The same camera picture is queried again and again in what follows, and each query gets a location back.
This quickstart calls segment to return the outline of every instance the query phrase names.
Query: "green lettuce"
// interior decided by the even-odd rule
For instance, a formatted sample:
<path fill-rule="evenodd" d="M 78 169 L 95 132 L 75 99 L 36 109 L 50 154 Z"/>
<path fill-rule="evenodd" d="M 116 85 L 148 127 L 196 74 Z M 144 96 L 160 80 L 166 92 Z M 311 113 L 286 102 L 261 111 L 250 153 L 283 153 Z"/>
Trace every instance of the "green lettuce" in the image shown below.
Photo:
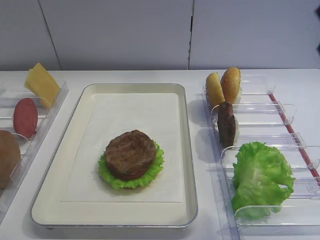
<path fill-rule="evenodd" d="M 146 173 L 133 180 L 121 180 L 115 176 L 113 176 L 107 168 L 105 154 L 103 153 L 98 162 L 99 164 L 99 173 L 101 177 L 110 184 L 114 189 L 122 189 L 122 188 L 131 188 L 135 189 L 139 186 L 144 187 L 148 185 L 152 180 L 156 178 L 158 173 L 163 169 L 162 164 L 164 163 L 164 151 L 160 148 L 159 144 L 154 142 L 156 147 L 156 156 L 153 164 L 149 167 Z"/>
<path fill-rule="evenodd" d="M 284 155 L 275 147 L 261 142 L 243 144 L 233 164 L 233 185 L 236 189 L 232 198 L 234 212 L 239 218 L 257 220 L 277 213 L 284 200 L 294 192 L 296 180 L 292 177 L 291 166 Z"/>

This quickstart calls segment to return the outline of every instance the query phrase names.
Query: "cheese slice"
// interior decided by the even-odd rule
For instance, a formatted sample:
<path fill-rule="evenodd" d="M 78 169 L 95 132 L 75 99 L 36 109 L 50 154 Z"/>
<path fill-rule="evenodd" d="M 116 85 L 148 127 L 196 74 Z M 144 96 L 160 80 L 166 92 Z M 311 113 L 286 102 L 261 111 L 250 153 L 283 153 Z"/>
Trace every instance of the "cheese slice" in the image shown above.
<path fill-rule="evenodd" d="M 55 103 L 56 96 L 60 91 L 55 79 L 40 63 L 29 70 L 24 86 L 38 97 L 43 98 L 41 104 L 47 109 L 50 109 Z"/>

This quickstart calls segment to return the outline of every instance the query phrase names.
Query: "grilled patty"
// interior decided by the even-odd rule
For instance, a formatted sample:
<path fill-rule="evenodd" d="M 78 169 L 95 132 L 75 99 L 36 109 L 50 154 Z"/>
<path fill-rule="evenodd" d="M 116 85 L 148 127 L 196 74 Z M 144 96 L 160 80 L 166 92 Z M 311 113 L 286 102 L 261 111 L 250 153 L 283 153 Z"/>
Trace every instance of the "grilled patty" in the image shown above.
<path fill-rule="evenodd" d="M 156 146 L 145 133 L 128 131 L 111 140 L 105 148 L 109 171 L 122 180 L 140 178 L 156 158 Z"/>

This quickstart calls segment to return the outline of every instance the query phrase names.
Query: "salami slice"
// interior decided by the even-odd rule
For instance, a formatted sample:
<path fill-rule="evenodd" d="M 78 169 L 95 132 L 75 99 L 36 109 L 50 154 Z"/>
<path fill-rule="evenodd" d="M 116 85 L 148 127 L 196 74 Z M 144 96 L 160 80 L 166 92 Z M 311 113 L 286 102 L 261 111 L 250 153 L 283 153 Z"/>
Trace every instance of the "salami slice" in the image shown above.
<path fill-rule="evenodd" d="M 17 134 L 30 138 L 36 133 L 38 111 L 31 98 L 20 100 L 13 113 L 13 127 Z"/>

